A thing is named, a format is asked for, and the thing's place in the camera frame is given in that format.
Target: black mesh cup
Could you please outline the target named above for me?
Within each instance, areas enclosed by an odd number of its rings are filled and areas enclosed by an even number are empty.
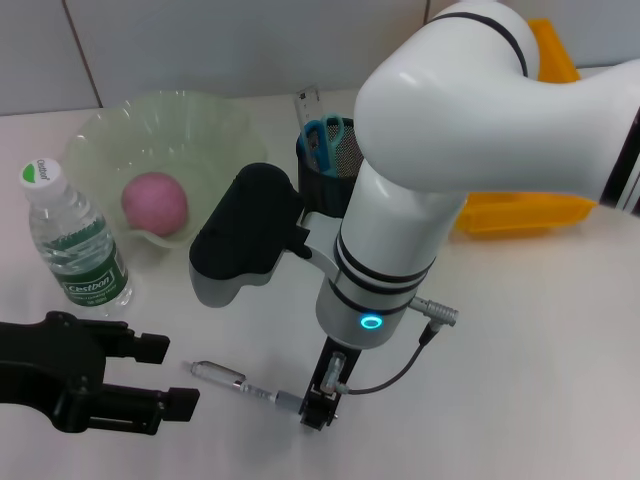
[[[342,218],[347,211],[364,156],[356,142],[353,120],[343,118],[343,122],[344,136],[336,148],[337,177],[320,173],[315,158],[307,161],[304,145],[298,137],[296,142],[298,189],[304,199],[305,215],[309,212],[319,212],[329,217]],[[329,118],[327,122],[329,140],[333,140],[338,135],[339,128],[337,120]],[[314,143],[314,136],[317,139],[317,132],[315,129],[310,130],[308,134],[310,144]]]

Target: white bottle cap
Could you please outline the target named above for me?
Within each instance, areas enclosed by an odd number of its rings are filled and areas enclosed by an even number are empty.
[[[62,196],[67,188],[60,164],[50,158],[39,158],[20,172],[20,184],[33,204],[46,205]]]

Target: pink ball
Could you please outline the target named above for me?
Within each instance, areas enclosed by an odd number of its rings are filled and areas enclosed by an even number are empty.
[[[187,196],[180,184],[164,173],[145,173],[122,192],[122,209],[133,228],[161,237],[171,235],[187,221]]]

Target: bottle label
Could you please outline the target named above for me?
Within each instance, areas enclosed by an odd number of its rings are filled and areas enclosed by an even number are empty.
[[[54,273],[69,300],[83,307],[110,302],[124,289],[129,273],[114,242],[111,254],[100,266],[76,275]]]

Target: yellow container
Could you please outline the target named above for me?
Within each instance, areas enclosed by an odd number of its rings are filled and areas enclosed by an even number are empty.
[[[569,83],[580,80],[551,22],[530,20],[540,49],[538,80]],[[575,225],[596,204],[584,198],[546,193],[472,193],[460,213],[456,228],[470,234],[525,233]]]

